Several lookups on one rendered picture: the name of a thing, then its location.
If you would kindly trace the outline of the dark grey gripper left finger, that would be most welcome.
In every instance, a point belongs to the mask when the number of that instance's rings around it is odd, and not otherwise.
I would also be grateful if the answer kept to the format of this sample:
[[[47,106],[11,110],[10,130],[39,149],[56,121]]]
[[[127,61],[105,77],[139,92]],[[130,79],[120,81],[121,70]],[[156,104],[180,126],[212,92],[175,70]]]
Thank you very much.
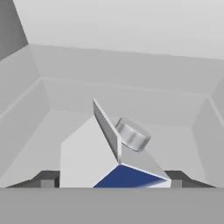
[[[60,171],[41,171],[34,178],[10,185],[10,188],[59,188]]]

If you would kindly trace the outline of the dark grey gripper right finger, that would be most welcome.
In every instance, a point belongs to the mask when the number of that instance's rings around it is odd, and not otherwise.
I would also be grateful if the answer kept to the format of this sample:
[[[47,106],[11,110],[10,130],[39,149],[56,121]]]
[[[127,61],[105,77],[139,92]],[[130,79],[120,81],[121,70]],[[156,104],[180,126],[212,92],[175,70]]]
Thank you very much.
[[[165,171],[165,173],[171,179],[171,188],[214,188],[213,185],[188,177],[182,171]]]

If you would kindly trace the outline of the white and blue milk carton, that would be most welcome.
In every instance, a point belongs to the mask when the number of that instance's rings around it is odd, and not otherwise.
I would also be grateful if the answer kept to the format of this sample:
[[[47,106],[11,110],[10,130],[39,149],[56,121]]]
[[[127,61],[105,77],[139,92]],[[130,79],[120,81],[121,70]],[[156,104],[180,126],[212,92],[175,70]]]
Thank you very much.
[[[147,152],[151,136],[127,118],[112,123],[97,101],[94,115],[61,144],[61,188],[169,188],[172,180]]]

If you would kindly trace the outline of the white fridge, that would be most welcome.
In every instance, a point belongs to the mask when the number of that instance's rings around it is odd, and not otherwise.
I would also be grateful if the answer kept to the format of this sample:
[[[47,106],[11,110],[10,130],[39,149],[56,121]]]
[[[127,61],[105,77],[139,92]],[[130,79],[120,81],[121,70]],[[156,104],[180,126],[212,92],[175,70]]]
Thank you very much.
[[[211,93],[224,61],[28,44],[0,0],[0,186],[58,170],[60,146],[99,102],[112,122],[148,130],[158,172],[224,186],[224,125]]]

